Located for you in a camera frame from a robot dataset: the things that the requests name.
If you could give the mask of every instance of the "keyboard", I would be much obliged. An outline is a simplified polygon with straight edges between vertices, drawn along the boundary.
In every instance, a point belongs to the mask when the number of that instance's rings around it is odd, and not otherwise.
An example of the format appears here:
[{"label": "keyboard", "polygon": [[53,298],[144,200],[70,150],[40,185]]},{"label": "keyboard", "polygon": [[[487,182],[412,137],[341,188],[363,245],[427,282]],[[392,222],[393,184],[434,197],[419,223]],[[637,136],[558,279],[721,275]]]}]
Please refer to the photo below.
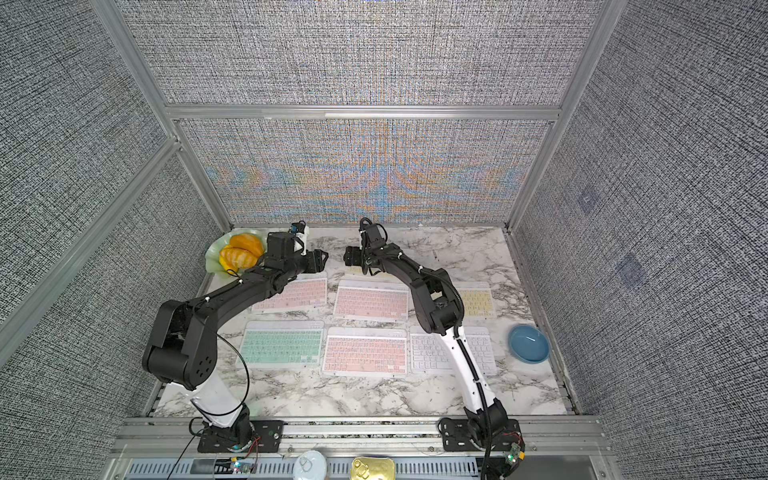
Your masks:
[{"label": "keyboard", "polygon": [[[491,336],[484,326],[465,326],[467,343],[480,371],[485,376],[496,375]],[[435,335],[411,333],[411,372],[428,375],[453,375],[445,344]]]},{"label": "keyboard", "polygon": [[246,364],[261,369],[318,366],[324,327],[319,320],[248,322],[240,354]]},{"label": "keyboard", "polygon": [[405,330],[328,329],[323,372],[330,375],[393,377],[406,374]]},{"label": "keyboard", "polygon": [[454,286],[464,302],[465,318],[492,319],[496,317],[496,312],[493,309],[491,286],[486,282],[456,282]]},{"label": "keyboard", "polygon": [[407,322],[409,288],[402,283],[342,280],[333,315],[349,320]]},{"label": "keyboard", "polygon": [[326,273],[302,273],[282,293],[250,307],[251,313],[290,312],[323,306],[328,298]]}]

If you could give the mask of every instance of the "blue bowl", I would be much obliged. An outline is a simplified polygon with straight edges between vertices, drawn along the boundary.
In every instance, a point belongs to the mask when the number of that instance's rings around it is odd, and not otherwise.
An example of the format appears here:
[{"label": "blue bowl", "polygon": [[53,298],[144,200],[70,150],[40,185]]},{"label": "blue bowl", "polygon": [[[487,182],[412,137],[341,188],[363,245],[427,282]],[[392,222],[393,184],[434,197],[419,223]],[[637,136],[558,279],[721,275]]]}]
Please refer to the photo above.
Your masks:
[{"label": "blue bowl", "polygon": [[549,341],[544,333],[529,325],[517,325],[507,338],[512,355],[525,363],[541,363],[549,356]]}]

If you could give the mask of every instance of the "green plate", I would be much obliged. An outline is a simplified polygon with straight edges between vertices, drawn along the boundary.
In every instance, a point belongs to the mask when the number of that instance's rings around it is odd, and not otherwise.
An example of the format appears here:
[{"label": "green plate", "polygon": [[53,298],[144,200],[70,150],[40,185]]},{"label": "green plate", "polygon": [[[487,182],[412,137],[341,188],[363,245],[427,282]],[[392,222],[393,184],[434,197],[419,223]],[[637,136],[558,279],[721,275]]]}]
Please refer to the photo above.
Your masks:
[{"label": "green plate", "polygon": [[229,233],[225,233],[222,237],[219,237],[218,240],[213,242],[205,252],[205,271],[208,273],[215,273],[216,275],[229,276],[229,273],[225,272],[224,267],[219,263],[219,252],[230,244],[230,238],[240,233],[252,233],[259,237],[261,244],[264,246],[264,251],[266,251],[266,235],[270,231],[278,230],[265,228],[236,228]]}]

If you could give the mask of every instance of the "colorful pattern on wall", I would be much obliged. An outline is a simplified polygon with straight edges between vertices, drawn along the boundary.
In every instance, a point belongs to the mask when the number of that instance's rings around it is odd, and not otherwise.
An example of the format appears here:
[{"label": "colorful pattern on wall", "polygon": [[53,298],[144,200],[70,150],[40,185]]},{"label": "colorful pattern on wall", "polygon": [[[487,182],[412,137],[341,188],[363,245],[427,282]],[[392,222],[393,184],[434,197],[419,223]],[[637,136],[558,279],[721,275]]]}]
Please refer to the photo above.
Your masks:
[{"label": "colorful pattern on wall", "polygon": [[506,221],[547,125],[182,121],[235,224]]}]

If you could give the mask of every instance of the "mint green keyboard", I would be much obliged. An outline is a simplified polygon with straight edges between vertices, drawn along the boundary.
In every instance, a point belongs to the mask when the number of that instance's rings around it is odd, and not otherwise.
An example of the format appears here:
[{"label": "mint green keyboard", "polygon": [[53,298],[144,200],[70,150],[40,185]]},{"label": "mint green keyboard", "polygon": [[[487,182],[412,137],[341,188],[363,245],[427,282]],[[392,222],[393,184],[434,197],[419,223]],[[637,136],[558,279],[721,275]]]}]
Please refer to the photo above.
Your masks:
[{"label": "mint green keyboard", "polygon": [[323,322],[248,322],[240,354],[263,369],[301,369],[320,364]]}]

